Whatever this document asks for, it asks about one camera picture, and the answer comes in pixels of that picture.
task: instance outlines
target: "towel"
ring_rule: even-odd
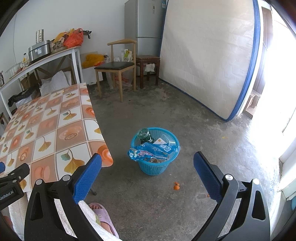
[[[23,241],[24,241],[25,217],[26,217],[26,211],[28,207],[28,200],[30,199],[30,196],[31,196],[31,191],[25,193],[25,195],[21,199],[17,200],[16,202],[9,205],[8,207],[10,218],[13,224],[13,229],[16,232],[16,234],[19,236],[19,238]],[[65,212],[62,208],[62,204],[60,200],[55,199],[54,203],[56,205],[59,218],[61,219],[61,222],[64,226],[66,233],[73,237],[76,237],[65,215]],[[95,213],[90,209],[90,207],[84,201],[80,201],[78,205],[81,208],[87,220],[90,222],[90,224],[93,226],[95,231],[100,235],[100,237],[104,241],[122,241],[121,239],[118,239],[117,237],[115,237],[114,235],[112,235],[111,233],[109,233],[108,231],[106,231],[96,223]]]

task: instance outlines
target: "glass bottle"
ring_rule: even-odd
[[[140,139],[141,144],[145,142],[149,142],[149,143],[155,142],[154,138],[151,136],[151,133],[147,128],[140,130],[137,136]]]

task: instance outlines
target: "black chair seat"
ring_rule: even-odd
[[[135,64],[133,62],[110,62],[110,63],[105,63],[101,64],[95,69],[103,70],[103,69],[111,69],[111,70],[122,70],[130,66],[134,66]]]

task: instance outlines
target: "metal cup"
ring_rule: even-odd
[[[1,71],[1,73],[0,73],[0,87],[2,87],[4,85],[4,78],[3,78],[2,73],[3,73],[3,71]]]
[[[44,41],[44,29],[36,31],[36,43]]]

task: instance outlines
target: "stainless steel pot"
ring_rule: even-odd
[[[50,55],[50,40],[37,43],[29,48],[30,63],[37,62],[38,60]]]

